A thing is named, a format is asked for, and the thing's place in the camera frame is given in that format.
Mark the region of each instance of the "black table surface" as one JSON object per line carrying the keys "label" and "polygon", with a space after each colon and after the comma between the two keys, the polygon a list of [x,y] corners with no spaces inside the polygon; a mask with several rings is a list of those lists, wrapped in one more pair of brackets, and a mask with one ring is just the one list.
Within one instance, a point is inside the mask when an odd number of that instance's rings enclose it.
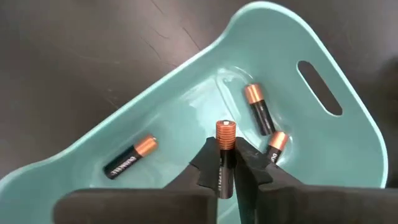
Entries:
{"label": "black table surface", "polygon": [[[52,156],[212,43],[245,0],[0,4],[0,177]],[[278,0],[306,20],[372,114],[398,186],[398,1]]]}

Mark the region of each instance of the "teal plastic tray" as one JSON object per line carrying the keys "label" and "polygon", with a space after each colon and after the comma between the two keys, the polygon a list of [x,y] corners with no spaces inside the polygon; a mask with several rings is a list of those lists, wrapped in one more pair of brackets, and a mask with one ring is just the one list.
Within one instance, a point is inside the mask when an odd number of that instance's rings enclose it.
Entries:
{"label": "teal plastic tray", "polygon": [[[343,109],[327,112],[297,69],[310,62]],[[59,154],[0,181],[0,223],[52,222],[63,195],[84,188],[161,188],[193,159],[219,119],[260,150],[243,95],[264,88],[277,129],[290,135],[279,165],[307,184],[383,187],[387,154],[372,117],[314,31],[298,15],[269,2],[244,6],[221,36],[117,110]],[[116,180],[103,167],[152,133],[159,148]],[[220,223],[239,223],[236,196],[219,201]]]}

